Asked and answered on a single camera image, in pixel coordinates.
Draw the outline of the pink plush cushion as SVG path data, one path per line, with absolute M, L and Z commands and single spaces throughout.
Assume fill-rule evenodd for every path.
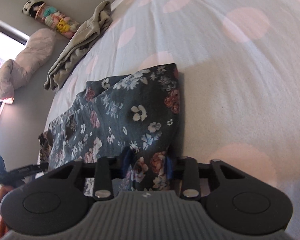
M 15 90 L 27 85 L 31 76 L 51 57 L 57 34 L 47 28 L 33 33 L 25 48 L 0 68 L 0 102 L 12 104 Z

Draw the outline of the dark floral garment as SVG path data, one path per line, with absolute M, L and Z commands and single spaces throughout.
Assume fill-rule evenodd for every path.
M 170 145 L 179 113 L 178 69 L 173 63 L 89 81 L 39 136 L 39 160 L 54 170 L 72 160 L 94 163 L 130 150 L 127 174 L 113 190 L 168 190 Z

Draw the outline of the pink dotted bed sheet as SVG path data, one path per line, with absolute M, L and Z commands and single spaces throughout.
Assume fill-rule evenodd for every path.
M 87 81 L 175 63 L 175 150 L 223 161 L 284 191 L 300 239 L 300 0 L 115 0 L 113 22 L 57 92 L 68 110 Z

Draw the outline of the tube of plush toys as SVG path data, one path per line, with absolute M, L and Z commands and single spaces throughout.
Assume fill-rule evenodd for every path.
M 22 13 L 45 24 L 68 39 L 71 39 L 80 27 L 77 21 L 44 1 L 28 0 L 23 5 Z

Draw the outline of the beige garment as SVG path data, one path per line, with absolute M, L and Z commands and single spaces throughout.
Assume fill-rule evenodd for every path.
M 111 2 L 103 1 L 97 5 L 91 18 L 78 28 L 51 66 L 43 88 L 51 91 L 60 90 L 76 65 L 104 35 L 111 23 Z

